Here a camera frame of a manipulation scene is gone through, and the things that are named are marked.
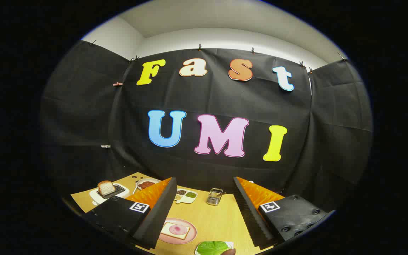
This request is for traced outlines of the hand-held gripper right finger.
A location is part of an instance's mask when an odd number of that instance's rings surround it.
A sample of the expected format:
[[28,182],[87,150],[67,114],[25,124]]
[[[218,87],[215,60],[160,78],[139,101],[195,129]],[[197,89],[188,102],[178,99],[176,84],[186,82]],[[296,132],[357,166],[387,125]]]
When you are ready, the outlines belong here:
[[238,176],[233,181],[233,195],[255,247],[286,246],[335,213],[299,195],[283,197]]

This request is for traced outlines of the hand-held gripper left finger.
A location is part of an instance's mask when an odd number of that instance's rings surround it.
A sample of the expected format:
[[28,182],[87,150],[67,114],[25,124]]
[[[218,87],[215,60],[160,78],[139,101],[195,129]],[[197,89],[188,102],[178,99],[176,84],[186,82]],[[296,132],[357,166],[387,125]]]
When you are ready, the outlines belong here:
[[84,220],[124,244],[155,248],[176,192],[171,177],[128,198],[109,198],[85,213]]

